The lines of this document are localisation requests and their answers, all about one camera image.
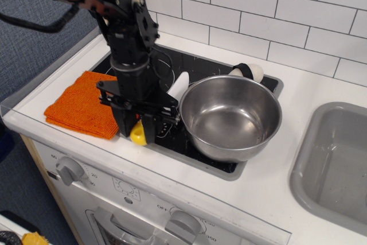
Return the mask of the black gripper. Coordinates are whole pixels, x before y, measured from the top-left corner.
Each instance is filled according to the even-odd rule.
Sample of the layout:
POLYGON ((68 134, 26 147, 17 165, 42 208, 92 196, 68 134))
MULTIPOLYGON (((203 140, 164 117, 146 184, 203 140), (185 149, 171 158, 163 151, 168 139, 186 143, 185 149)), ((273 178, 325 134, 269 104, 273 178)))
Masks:
POLYGON ((147 143, 154 143, 156 126, 164 122, 178 123, 178 101, 160 86, 157 70, 149 55, 139 55, 137 60, 110 57, 116 81, 100 81, 100 101, 112 109, 120 133, 129 137, 139 115, 147 143))

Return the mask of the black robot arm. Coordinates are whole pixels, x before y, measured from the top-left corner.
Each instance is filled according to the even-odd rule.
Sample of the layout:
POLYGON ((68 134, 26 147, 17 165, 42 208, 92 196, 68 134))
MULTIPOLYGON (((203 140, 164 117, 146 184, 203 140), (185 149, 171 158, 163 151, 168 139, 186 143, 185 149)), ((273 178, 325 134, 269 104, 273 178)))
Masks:
POLYGON ((112 109, 120 132, 129 136, 141 122, 147 143, 153 143, 166 122, 177 123, 178 101, 160 85, 163 74, 153 63, 158 25, 146 0, 57 0, 87 9, 96 18, 111 50, 116 80, 100 81, 101 103, 112 109))

